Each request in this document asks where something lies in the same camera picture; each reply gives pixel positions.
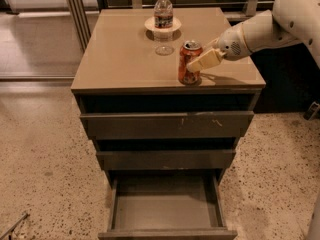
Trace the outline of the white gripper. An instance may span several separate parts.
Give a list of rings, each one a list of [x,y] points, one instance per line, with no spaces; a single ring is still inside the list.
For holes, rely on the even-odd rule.
[[[251,54],[245,41],[242,23],[225,30],[219,38],[215,38],[205,44],[203,49],[210,50],[202,53],[187,64],[186,68],[189,72],[200,72],[218,66],[223,58],[236,61]]]

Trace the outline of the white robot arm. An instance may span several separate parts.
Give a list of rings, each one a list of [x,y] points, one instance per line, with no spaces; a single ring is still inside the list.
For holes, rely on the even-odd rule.
[[[273,8],[255,15],[210,41],[187,64],[190,72],[236,61],[263,49],[302,43],[320,67],[320,0],[274,0]]]

